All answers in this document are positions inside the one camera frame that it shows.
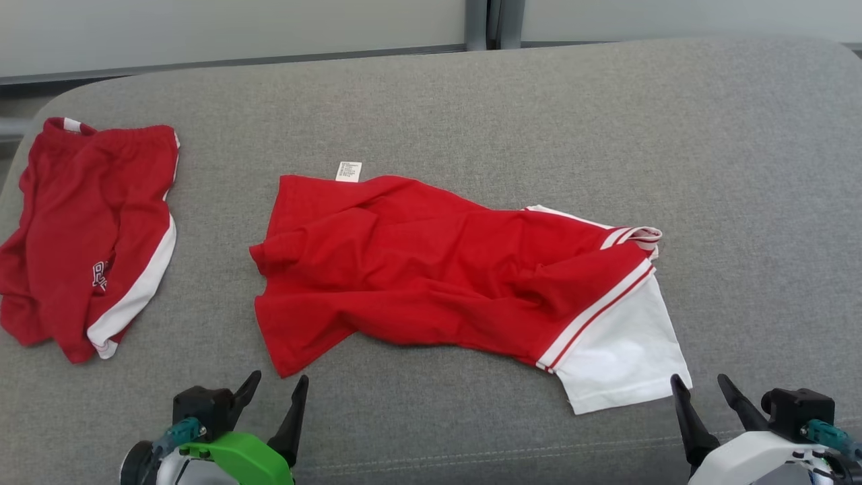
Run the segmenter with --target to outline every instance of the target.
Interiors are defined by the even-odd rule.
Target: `white stripe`
[[[617,243],[617,244],[623,244],[624,242],[628,241],[629,237],[633,236],[633,235],[634,235],[634,233],[638,231],[638,229],[640,229],[640,228],[633,227],[632,229],[628,230],[628,232],[627,232],[626,234],[624,234],[624,235],[620,238],[620,240],[619,240],[619,241],[617,241],[616,243]]]
[[[614,232],[611,232],[610,236],[608,236],[608,238],[604,240],[604,242],[602,243],[602,247],[599,249],[607,249],[613,246],[614,242],[619,239],[622,233],[626,232],[628,229],[628,227],[622,227],[618,230],[615,230]]]
[[[135,317],[144,306],[149,303],[150,299],[156,293],[159,287],[159,282],[165,274],[167,264],[171,262],[173,247],[177,241],[177,228],[173,223],[173,217],[168,214],[169,224],[168,229],[162,236],[159,245],[156,246],[153,257],[143,273],[134,282],[132,287],[128,289],[125,295],[116,302],[116,305],[111,306],[108,311],[102,314],[96,322],[87,329],[87,338],[93,344],[93,347],[99,351],[99,356],[102,359],[107,359],[114,355],[116,343],[109,340],[114,335],[120,333],[126,328],[132,318]]]
[[[66,131],[81,132],[81,122],[77,122],[71,118],[63,118],[63,129]]]
[[[580,221],[580,222],[586,223],[586,224],[591,224],[591,225],[600,227],[602,229],[610,229],[610,228],[614,227],[612,225],[604,225],[604,224],[594,223],[590,220],[582,219],[581,217],[573,216],[572,214],[567,214],[563,211],[557,211],[555,209],[550,209],[548,207],[545,207],[544,205],[528,205],[527,207],[525,207],[525,209],[527,209],[528,211],[533,211],[533,212],[546,212],[548,214],[556,214],[558,216],[568,217],[570,219],[575,219],[576,221]]]
[[[572,337],[574,337],[575,334],[578,333],[578,330],[580,330],[580,328],[584,326],[584,324],[586,324],[590,320],[590,318],[593,318],[593,316],[595,316],[599,310],[603,309],[611,301],[614,301],[614,299],[620,296],[620,294],[622,294],[623,292],[625,292],[628,287],[631,287],[632,284],[637,281],[637,279],[640,278],[651,266],[652,264],[649,262],[649,260],[645,259],[637,266],[637,268],[635,268],[631,273],[629,273],[628,276],[623,278],[619,283],[616,284],[615,287],[611,288],[609,292],[607,292],[604,296],[598,299],[596,303],[593,303],[592,305],[590,305],[589,308],[584,310],[584,312],[576,316],[572,320],[572,322],[569,323],[562,332],[560,332],[559,336],[557,336],[557,339],[554,340],[551,346],[547,348],[547,350],[542,355],[541,359],[539,359],[539,361],[536,363],[536,365],[541,364],[548,367],[555,360],[557,360],[557,356],[560,354],[560,352],[563,351],[563,349],[565,349],[569,341],[572,340]]]

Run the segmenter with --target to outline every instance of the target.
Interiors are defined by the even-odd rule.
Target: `white fabric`
[[[671,395],[671,376],[691,388],[654,274],[593,321],[553,368],[576,414]]]
[[[159,245],[153,252],[153,257],[150,258],[150,262],[144,268],[141,276],[116,305],[110,307],[87,329],[87,338],[90,339],[102,359],[111,358],[116,352],[117,344],[109,339],[126,328],[132,318],[140,313],[144,306],[147,306],[147,303],[156,293],[156,289],[159,288],[159,283],[165,274],[168,263],[171,262],[173,248],[177,242],[177,227],[173,222],[173,217],[169,215],[168,218],[168,229],[159,241]]]
[[[74,131],[76,133],[80,133],[81,122],[75,121],[71,118],[63,118],[63,129],[66,131]]]
[[[623,236],[617,244],[622,244],[626,241],[634,241],[641,249],[652,251],[649,256],[649,261],[655,261],[659,258],[659,240],[661,239],[661,231],[654,227],[635,227],[628,234]]]

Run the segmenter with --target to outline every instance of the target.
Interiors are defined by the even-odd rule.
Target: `white wall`
[[[0,78],[464,43],[464,0],[0,0]]]
[[[862,0],[527,0],[524,41],[787,34],[862,41]]]

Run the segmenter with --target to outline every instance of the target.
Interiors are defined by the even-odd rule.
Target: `gray couch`
[[[862,62],[794,38],[637,41],[163,72],[70,91],[41,121],[166,123],[182,142],[159,292],[108,361],[72,366],[0,334],[0,482],[112,483],[194,384],[260,368],[237,427],[270,436],[298,376],[274,373],[253,312],[282,173],[417,178],[494,208],[544,204],[665,232],[657,261],[695,403],[741,431],[715,384],[812,387],[862,434]],[[574,416],[552,375],[460,348],[354,335],[310,365],[302,484],[681,483],[671,400]]]

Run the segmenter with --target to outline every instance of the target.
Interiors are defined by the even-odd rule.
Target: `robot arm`
[[[834,401],[809,389],[773,389],[761,406],[764,418],[745,395],[722,374],[719,386],[746,432],[719,445],[709,434],[679,376],[671,378],[685,456],[691,465],[690,485],[748,485],[786,463],[804,467],[836,485],[862,484],[859,444],[833,426]]]
[[[236,393],[195,386],[173,399],[173,425],[155,442],[140,441],[126,455],[121,485],[292,485],[309,378],[300,377],[290,410],[264,443],[234,432],[260,382],[256,370]]]

